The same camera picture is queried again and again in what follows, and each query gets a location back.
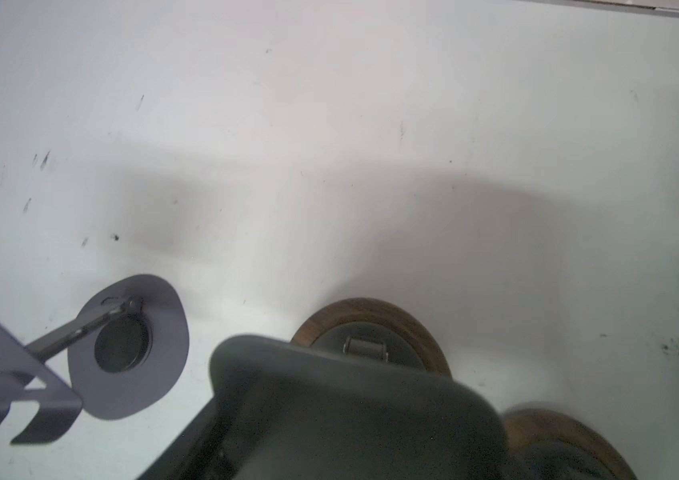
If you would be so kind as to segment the round wooden stand right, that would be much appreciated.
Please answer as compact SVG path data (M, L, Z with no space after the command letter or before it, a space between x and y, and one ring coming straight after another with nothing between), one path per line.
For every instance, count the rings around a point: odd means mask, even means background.
M541 407L503 414L509 453L503 479L636 480L625 458L579 420Z

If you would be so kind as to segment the grey round phone stand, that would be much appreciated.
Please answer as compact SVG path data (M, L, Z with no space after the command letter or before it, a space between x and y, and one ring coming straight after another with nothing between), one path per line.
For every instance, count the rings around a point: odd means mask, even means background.
M35 416L12 441L47 444L81 412L103 420L141 412L173 388L188 350L176 290L149 274L108 286L27 345L0 324L0 426L13 404L34 402Z

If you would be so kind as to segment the round wooden stand left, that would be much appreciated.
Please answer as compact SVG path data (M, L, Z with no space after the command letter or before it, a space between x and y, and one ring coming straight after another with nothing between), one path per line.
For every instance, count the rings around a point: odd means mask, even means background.
M409 312L375 298L347 298L313 313L290 342L453 377L437 340Z

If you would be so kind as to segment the purple phone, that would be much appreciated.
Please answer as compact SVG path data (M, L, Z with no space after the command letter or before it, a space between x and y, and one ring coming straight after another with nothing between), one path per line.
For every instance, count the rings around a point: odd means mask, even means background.
M210 378L238 479L497 479L499 414L453 380L236 336Z

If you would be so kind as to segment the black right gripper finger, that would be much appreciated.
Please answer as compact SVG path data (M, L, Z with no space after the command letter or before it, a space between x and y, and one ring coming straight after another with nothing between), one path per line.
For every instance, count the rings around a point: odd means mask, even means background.
M201 478L221 439L222 421L212 398L138 479Z

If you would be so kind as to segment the round wooden stand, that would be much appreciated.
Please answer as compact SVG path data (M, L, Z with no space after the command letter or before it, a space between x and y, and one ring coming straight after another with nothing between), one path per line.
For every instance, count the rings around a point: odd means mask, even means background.
M409 312L375 298L347 298L313 313L290 342L453 377L437 340Z
M625 458L579 420L541 407L503 414L509 453L503 479L636 480Z

